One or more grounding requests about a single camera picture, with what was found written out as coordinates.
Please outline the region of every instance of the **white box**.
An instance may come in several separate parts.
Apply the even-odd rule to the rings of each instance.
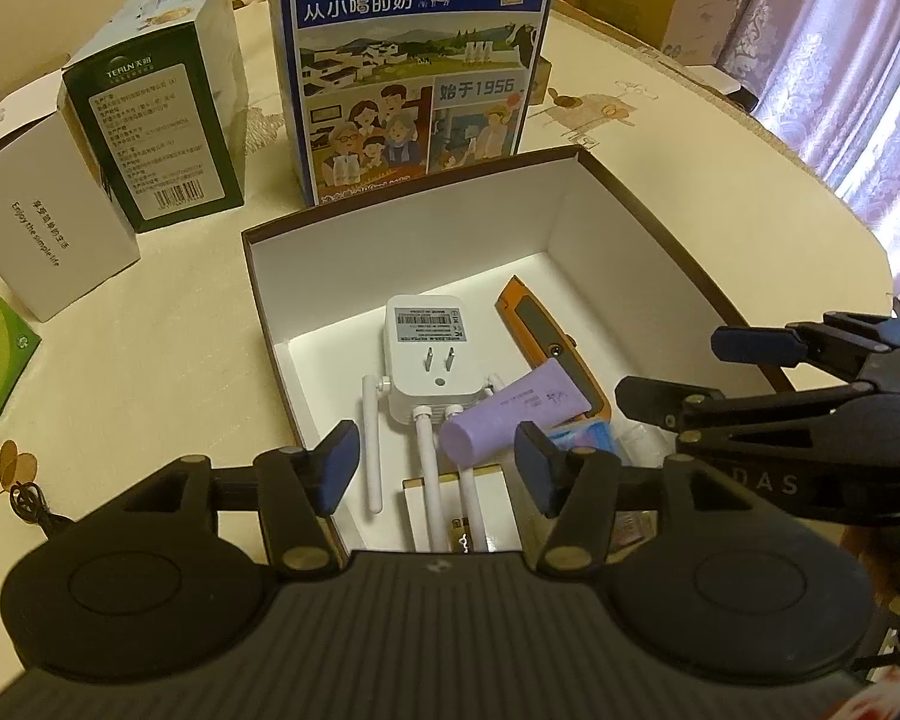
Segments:
[[[140,259],[100,176],[61,71],[0,103],[0,276],[41,322]]]
[[[456,295],[485,368],[509,383],[529,371],[494,303],[514,274],[577,342],[613,401],[625,375],[699,382],[728,396],[789,389],[749,365],[716,360],[710,334],[743,317],[662,224],[592,155],[553,148],[408,181],[247,230],[245,253],[266,346],[303,445],[341,419],[361,424],[361,379],[384,373],[391,295]],[[632,422],[614,411],[616,435]],[[658,464],[672,437],[650,428]],[[380,421],[384,511],[367,509],[358,470],[335,515],[350,549],[413,549],[403,480],[420,475],[413,431]],[[531,561],[551,527],[533,509],[512,452],[504,467]]]

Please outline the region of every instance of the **purple curtain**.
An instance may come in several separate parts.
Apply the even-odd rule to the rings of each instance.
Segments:
[[[751,0],[719,64],[874,231],[900,295],[900,0]]]

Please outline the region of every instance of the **brand logo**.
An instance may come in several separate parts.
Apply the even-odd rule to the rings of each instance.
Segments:
[[[117,77],[125,76],[135,70],[148,70],[151,64],[151,57],[145,56],[142,59],[128,59],[125,56],[118,56],[110,62],[110,70],[106,72],[108,79],[117,79]]]
[[[426,568],[431,574],[442,574],[444,571],[449,571],[453,568],[447,560],[444,560],[442,557],[439,557],[437,560],[433,562],[428,562],[427,565],[423,566]]]
[[[733,477],[737,484],[756,490],[758,493],[760,490],[765,490],[767,493],[783,493],[784,495],[796,495],[799,493],[797,476],[792,473],[771,476],[770,471],[761,470],[759,473],[754,471],[753,474],[749,474],[746,472],[746,469],[735,467],[735,469],[730,471],[730,476]]]

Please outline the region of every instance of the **table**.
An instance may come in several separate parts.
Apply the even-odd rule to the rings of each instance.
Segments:
[[[266,4],[236,15],[254,141],[269,141],[247,157],[247,203],[141,235],[139,263],[35,323],[44,343],[0,420],[0,445],[12,439],[36,455],[37,483],[68,517],[82,517],[179,455],[241,466],[293,442],[240,232],[299,210],[303,200],[285,131],[274,137],[280,101]],[[591,151],[751,324],[814,319],[831,308],[889,309],[890,270],[876,240],[742,115],[592,23],[554,13],[543,53],[562,95],[616,98],[614,115],[626,113],[627,124],[613,118],[583,127]],[[581,127],[562,124],[559,110],[538,106],[530,114],[521,148],[587,143]],[[1,281],[0,292],[13,302]],[[827,381],[812,370],[793,378],[798,386]],[[221,534],[262,561],[256,529],[255,515],[221,517]],[[1,496],[0,586],[41,541],[39,528],[18,520]],[[19,669],[0,620],[0,687]]]

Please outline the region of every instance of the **blue package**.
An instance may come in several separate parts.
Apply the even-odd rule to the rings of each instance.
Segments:
[[[309,205],[516,151],[550,0],[269,0]]]
[[[565,451],[576,446],[590,446],[612,452],[625,464],[629,464],[626,454],[613,437],[610,423],[604,419],[583,419],[580,422],[560,425],[547,433],[547,437],[556,447]]]

